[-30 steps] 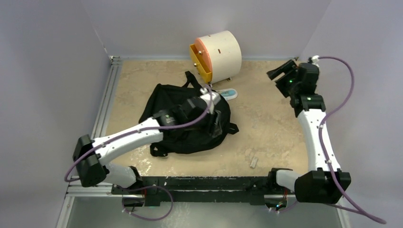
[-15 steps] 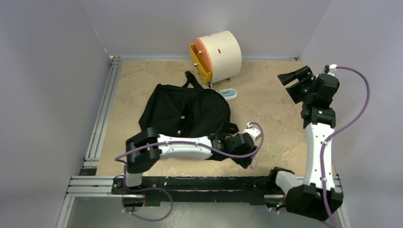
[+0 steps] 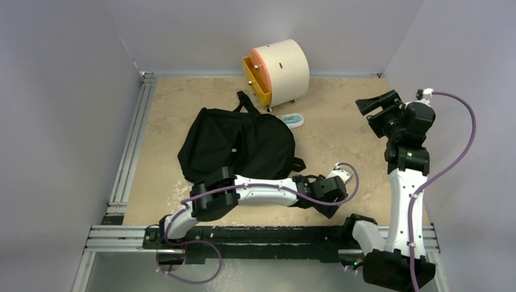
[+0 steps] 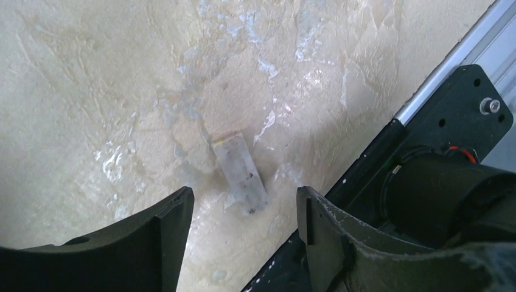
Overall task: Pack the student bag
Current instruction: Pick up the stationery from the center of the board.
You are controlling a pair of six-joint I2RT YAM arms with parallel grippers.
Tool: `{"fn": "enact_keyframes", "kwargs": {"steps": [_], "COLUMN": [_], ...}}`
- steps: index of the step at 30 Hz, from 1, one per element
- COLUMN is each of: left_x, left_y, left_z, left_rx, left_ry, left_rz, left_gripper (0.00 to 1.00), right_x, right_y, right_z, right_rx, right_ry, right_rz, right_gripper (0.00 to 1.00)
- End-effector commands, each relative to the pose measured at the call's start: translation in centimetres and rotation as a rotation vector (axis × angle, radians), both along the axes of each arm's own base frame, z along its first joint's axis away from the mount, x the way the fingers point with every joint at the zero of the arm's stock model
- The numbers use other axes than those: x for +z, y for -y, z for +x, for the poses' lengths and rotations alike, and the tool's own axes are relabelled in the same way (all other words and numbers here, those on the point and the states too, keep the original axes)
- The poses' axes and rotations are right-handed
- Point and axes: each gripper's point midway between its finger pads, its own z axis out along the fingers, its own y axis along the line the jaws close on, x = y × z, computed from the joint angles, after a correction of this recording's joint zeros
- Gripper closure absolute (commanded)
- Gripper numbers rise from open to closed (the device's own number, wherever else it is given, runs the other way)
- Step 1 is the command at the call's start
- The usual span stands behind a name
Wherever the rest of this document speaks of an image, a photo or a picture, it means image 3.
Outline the black student backpack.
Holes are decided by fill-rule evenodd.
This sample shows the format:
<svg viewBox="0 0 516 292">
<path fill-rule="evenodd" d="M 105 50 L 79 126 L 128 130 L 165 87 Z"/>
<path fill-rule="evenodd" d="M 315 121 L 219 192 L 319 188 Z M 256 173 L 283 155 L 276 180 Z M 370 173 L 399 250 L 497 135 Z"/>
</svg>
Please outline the black student backpack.
<svg viewBox="0 0 516 292">
<path fill-rule="evenodd" d="M 296 157 L 296 142 L 287 125 L 262 114 L 243 92 L 232 111 L 202 108 L 178 153 L 186 180 L 195 183 L 229 167 L 236 175 L 255 179 L 285 179 L 305 170 Z"/>
</svg>

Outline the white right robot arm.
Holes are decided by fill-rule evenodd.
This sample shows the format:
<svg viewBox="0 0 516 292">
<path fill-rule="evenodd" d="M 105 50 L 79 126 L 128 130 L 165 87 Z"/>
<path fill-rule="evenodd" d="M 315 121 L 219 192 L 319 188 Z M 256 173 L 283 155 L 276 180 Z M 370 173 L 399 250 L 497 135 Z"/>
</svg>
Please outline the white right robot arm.
<svg viewBox="0 0 516 292">
<path fill-rule="evenodd" d="M 423 146 L 436 114 L 430 105 L 433 90 L 420 89 L 416 99 L 403 102 L 395 90 L 358 99 L 360 113 L 379 138 L 386 137 L 384 159 L 391 188 L 391 214 L 386 238 L 372 219 L 356 214 L 342 230 L 343 243 L 360 245 L 363 280 L 394 291 L 419 291 L 436 273 L 427 260 L 423 235 L 421 187 L 428 182 L 430 154 Z"/>
</svg>

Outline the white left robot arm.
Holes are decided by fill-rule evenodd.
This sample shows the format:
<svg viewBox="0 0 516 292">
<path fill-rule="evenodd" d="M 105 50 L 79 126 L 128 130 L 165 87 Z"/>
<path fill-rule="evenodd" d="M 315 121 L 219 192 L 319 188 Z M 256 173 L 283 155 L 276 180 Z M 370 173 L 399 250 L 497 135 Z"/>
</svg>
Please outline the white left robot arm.
<svg viewBox="0 0 516 292">
<path fill-rule="evenodd" d="M 285 179 L 255 179 L 233 174 L 223 167 L 192 186 L 181 208 L 159 223 L 158 241 L 167 249 L 176 248 L 186 234 L 201 222 L 223 218 L 239 205 L 278 205 L 314 208 L 332 218 L 348 200 L 347 183 L 353 174 L 335 167 L 329 175 L 296 175 Z"/>
</svg>

